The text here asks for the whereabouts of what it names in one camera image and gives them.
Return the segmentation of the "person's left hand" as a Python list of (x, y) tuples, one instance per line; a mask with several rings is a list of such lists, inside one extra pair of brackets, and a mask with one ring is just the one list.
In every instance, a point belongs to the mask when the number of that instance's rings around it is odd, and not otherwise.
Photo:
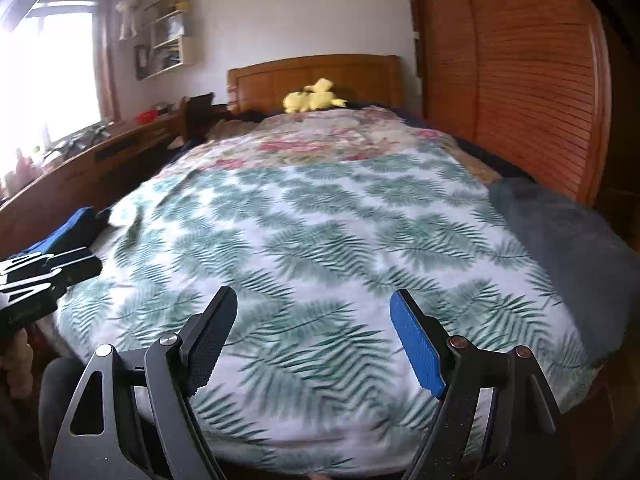
[(25, 399), (32, 393), (32, 360), (34, 350), (28, 343), (26, 330), (19, 330), (1, 356), (1, 369), (6, 372), (6, 383), (13, 399)]

